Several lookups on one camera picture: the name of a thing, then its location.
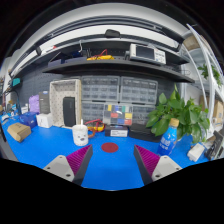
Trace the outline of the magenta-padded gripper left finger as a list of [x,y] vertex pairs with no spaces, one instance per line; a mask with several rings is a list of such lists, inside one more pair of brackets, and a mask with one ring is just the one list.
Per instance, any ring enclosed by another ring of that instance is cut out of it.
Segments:
[[81,185],[92,155],[93,147],[92,145],[87,145],[68,156],[58,155],[44,167],[44,170],[67,181]]

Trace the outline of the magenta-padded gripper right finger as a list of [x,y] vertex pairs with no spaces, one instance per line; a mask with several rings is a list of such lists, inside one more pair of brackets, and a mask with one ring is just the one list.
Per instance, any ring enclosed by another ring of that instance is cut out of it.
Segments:
[[134,156],[145,185],[181,170],[169,156],[158,156],[138,145],[134,146]]

